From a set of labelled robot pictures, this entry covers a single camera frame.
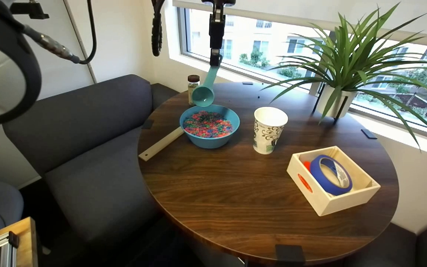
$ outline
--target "jar lid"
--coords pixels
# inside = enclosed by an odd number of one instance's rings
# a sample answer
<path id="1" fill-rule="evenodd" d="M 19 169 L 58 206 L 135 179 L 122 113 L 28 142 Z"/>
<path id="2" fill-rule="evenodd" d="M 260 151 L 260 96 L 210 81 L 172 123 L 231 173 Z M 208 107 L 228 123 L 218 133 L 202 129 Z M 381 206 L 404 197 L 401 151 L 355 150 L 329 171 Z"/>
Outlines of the jar lid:
<path id="1" fill-rule="evenodd" d="M 198 83 L 198 82 L 200 82 L 200 76 L 198 76 L 198 75 L 189 75 L 187 77 L 187 81 L 189 81 L 190 83 Z"/>

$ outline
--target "round wooden table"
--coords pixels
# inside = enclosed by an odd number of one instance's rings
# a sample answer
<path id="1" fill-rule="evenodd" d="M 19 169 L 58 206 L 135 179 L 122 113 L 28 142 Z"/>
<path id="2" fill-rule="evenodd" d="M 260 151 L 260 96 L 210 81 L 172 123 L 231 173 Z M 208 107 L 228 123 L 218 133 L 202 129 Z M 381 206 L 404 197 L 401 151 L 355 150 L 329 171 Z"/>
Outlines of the round wooden table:
<path id="1" fill-rule="evenodd" d="M 139 166 L 164 213 L 198 241 L 225 253 L 263 264 L 276 262 L 275 245 L 300 245 L 306 265 L 330 262 L 360 249 L 385 230 L 398 204 L 398 179 L 385 149 L 368 139 L 350 115 L 332 125 L 311 115 L 316 98 L 292 90 L 273 103 L 281 88 L 216 83 L 215 104 L 234 110 L 241 125 L 218 149 L 193 145 L 182 135 Z M 274 106 L 289 122 L 270 155 L 253 149 L 254 111 Z M 179 127 L 189 108 L 187 92 L 170 98 L 143 129 L 138 152 Z M 381 189 L 363 205 L 319 217 L 286 172 L 291 155 L 339 146 Z"/>

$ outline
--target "teal bowl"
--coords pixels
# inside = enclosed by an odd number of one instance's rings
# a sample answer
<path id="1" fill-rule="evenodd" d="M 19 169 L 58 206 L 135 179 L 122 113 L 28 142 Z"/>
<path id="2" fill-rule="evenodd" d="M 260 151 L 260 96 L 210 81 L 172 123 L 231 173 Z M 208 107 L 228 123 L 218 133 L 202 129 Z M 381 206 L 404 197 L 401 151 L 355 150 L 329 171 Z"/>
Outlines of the teal bowl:
<path id="1" fill-rule="evenodd" d="M 217 138 L 198 137 L 186 132 L 186 130 L 183 128 L 183 122 L 185 121 L 185 119 L 192 116 L 194 113 L 197 113 L 203 110 L 207 112 L 217 112 L 222 114 L 225 117 L 225 119 L 229 120 L 232 123 L 233 131 L 227 136 L 222 136 Z M 224 144 L 226 144 L 228 140 L 230 140 L 230 137 L 232 137 L 232 135 L 237 131 L 238 127 L 240 126 L 240 118 L 233 110 L 221 105 L 209 105 L 206 107 L 194 106 L 183 112 L 183 114 L 179 119 L 179 123 L 181 125 L 181 128 L 183 129 L 183 131 L 189 137 L 190 141 L 193 144 L 195 144 L 198 147 L 212 149 L 212 148 L 221 147 Z"/>

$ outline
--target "potted plant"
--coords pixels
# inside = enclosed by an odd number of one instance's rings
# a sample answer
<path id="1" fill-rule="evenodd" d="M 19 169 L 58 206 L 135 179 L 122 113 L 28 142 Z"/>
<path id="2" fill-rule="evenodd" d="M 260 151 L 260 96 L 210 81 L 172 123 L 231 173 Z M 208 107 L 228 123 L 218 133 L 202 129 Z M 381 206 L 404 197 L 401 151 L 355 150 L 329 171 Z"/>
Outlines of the potted plant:
<path id="1" fill-rule="evenodd" d="M 319 34 L 320 39 L 296 34 L 312 42 L 309 45 L 302 45 L 318 54 L 320 59 L 302 55 L 284 56 L 288 61 L 283 62 L 281 66 L 275 68 L 303 68 L 312 71 L 315 73 L 315 76 L 291 78 L 267 86 L 266 88 L 269 88 L 282 83 L 298 81 L 279 93 L 273 101 L 298 86 L 307 83 L 325 83 L 317 104 L 317 109 L 322 113 L 322 120 L 325 116 L 336 117 L 344 98 L 348 96 L 343 112 L 339 114 L 339 117 L 344 116 L 356 94 L 358 92 L 366 93 L 380 100 L 385 106 L 390 108 L 403 122 L 417 143 L 413 131 L 397 108 L 411 113 L 427 125 L 427 121 L 421 115 L 398 99 L 384 93 L 361 88 L 362 86 L 374 83 L 383 83 L 384 81 L 373 80 L 377 76 L 391 76 L 392 79 L 387 80 L 386 83 L 399 83 L 427 89 L 427 85 L 417 79 L 409 78 L 397 72 L 417 68 L 427 69 L 427 66 L 417 66 L 417 64 L 427 64 L 427 60 L 420 60 L 422 54 L 398 52 L 399 48 L 404 44 L 421 39 L 422 37 L 417 37 L 419 33 L 412 34 L 393 46 L 384 46 L 393 32 L 414 22 L 422 15 L 387 31 L 383 35 L 378 34 L 383 24 L 398 5 L 395 5 L 383 15 L 380 15 L 380 9 L 377 9 L 365 17 L 365 19 L 359 20 L 356 25 L 352 25 L 344 16 L 339 14 L 340 26 L 335 28 L 335 40 L 331 39 L 321 27 L 313 23 L 312 25 L 316 28 L 315 31 Z"/>

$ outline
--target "tape roll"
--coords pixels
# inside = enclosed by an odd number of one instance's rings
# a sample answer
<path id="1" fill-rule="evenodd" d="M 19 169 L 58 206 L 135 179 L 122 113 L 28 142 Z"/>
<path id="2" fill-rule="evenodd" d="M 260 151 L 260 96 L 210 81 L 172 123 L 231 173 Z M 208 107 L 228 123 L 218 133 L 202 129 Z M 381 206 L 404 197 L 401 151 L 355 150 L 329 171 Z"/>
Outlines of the tape roll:
<path id="1" fill-rule="evenodd" d="M 334 184 L 329 180 L 329 178 L 327 178 L 327 176 L 325 176 L 321 170 L 321 165 L 326 166 L 335 174 L 335 177 L 339 182 L 339 186 Z M 349 173 L 344 169 L 344 166 L 329 156 L 319 155 L 311 161 L 310 172 L 314 179 L 316 179 L 327 193 L 339 196 L 352 189 L 352 179 L 350 178 Z"/>

